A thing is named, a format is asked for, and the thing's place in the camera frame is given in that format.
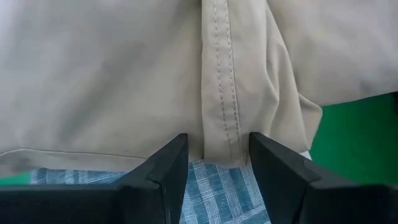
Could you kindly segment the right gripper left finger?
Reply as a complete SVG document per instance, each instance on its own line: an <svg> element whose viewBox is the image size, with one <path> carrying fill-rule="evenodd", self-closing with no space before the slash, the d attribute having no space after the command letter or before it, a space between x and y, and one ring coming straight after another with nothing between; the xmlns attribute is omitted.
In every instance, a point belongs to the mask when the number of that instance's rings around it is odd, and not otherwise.
<svg viewBox="0 0 398 224"><path fill-rule="evenodd" d="M0 224L178 224L187 175L179 134L110 184L0 186Z"/></svg>

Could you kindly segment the light blue garment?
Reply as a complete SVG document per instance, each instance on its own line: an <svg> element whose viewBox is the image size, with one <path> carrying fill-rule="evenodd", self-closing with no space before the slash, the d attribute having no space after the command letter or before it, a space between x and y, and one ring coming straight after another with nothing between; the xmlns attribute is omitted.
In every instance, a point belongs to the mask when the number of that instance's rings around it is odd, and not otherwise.
<svg viewBox="0 0 398 224"><path fill-rule="evenodd" d="M30 184L108 184L127 172L37 169ZM271 224L252 168L188 166L181 224Z"/></svg>

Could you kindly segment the green table mat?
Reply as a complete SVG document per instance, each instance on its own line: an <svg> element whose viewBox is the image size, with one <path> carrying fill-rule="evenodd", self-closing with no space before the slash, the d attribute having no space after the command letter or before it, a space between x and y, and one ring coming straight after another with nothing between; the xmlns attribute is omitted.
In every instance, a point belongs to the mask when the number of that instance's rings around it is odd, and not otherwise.
<svg viewBox="0 0 398 224"><path fill-rule="evenodd" d="M392 94L323 107L310 155L323 167L361 183L398 184L398 112ZM39 169L0 179L11 184L85 184L110 182L117 172ZM188 182L254 185L252 168L223 169L195 161Z"/></svg>

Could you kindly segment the beige garment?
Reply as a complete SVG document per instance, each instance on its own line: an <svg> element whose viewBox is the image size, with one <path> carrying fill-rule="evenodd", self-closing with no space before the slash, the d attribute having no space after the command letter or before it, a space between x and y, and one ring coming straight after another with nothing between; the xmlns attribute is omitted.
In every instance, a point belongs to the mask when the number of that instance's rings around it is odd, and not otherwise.
<svg viewBox="0 0 398 224"><path fill-rule="evenodd" d="M398 0L0 0L0 177L128 171L180 133L245 165L398 91Z"/></svg>

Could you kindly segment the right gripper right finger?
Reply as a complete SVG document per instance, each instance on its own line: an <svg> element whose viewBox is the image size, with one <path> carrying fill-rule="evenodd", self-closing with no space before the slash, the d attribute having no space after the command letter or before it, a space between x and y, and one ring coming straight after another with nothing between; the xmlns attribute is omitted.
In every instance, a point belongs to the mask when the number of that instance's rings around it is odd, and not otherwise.
<svg viewBox="0 0 398 224"><path fill-rule="evenodd" d="M261 133L249 153L271 224L398 224L398 185L359 184Z"/></svg>

